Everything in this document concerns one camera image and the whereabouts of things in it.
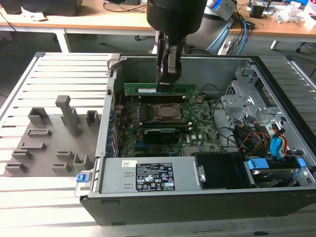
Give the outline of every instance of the desk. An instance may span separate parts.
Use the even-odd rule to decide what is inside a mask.
[[[110,12],[103,8],[103,0],[83,0],[76,17],[48,16],[47,21],[33,22],[21,15],[7,15],[3,8],[0,12],[19,32],[45,32],[57,35],[62,52],[71,52],[67,33],[104,34],[104,35],[138,35],[154,36],[152,27],[146,20],[145,13]],[[107,8],[119,10],[117,6]],[[0,16],[0,31],[14,31]]]
[[[33,22],[21,15],[7,15],[3,8],[0,9],[4,17],[11,23],[16,31],[22,32],[46,32],[57,35],[62,52],[71,52],[67,33],[72,34],[106,34],[106,35],[141,35],[154,36],[155,33],[146,20],[145,13],[109,12],[103,8],[103,0],[83,0],[82,8],[76,17],[48,16],[47,21]],[[238,0],[239,4],[247,0]],[[117,6],[108,5],[111,9]],[[278,40],[278,41],[306,41],[316,42],[316,28],[311,31],[303,27],[304,22],[277,23],[273,16],[262,19],[249,18],[249,13],[240,9],[244,18],[256,24],[251,33],[252,39]],[[13,31],[7,22],[0,17],[0,31]],[[234,23],[230,36],[239,34],[240,26]]]
[[[316,27],[312,30],[304,28],[304,22],[285,22],[278,23],[273,16],[264,15],[261,19],[250,18],[249,12],[241,8],[241,4],[247,3],[248,0],[238,0],[237,9],[239,13],[245,18],[256,24],[251,32],[251,39],[254,40],[273,40],[271,49],[275,49],[279,41],[295,41],[295,42],[316,42]],[[240,33],[240,25],[235,22],[230,29],[230,35]]]

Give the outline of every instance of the power supply label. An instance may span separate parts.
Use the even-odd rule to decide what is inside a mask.
[[[139,192],[176,190],[172,163],[136,164],[136,190]]]

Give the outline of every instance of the green ram module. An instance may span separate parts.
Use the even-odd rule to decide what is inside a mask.
[[[125,83],[125,95],[191,95],[195,92],[197,85],[193,84],[171,84],[168,92],[157,92],[156,83]]]

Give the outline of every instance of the blue cable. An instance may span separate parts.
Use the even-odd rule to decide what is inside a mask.
[[[239,55],[240,52],[242,51],[242,49],[243,49],[243,47],[244,47],[244,44],[245,44],[246,35],[247,35],[247,25],[246,25],[246,23],[245,23],[244,20],[242,20],[241,18],[240,18],[240,20],[243,22],[243,25],[245,26],[245,34],[244,34],[244,36],[243,36],[242,43],[241,43],[241,46],[240,46],[240,49],[239,49],[237,55]]]

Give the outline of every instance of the computer case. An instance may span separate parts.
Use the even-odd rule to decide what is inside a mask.
[[[7,14],[20,14],[21,7],[45,15],[76,16],[82,0],[0,0]]]

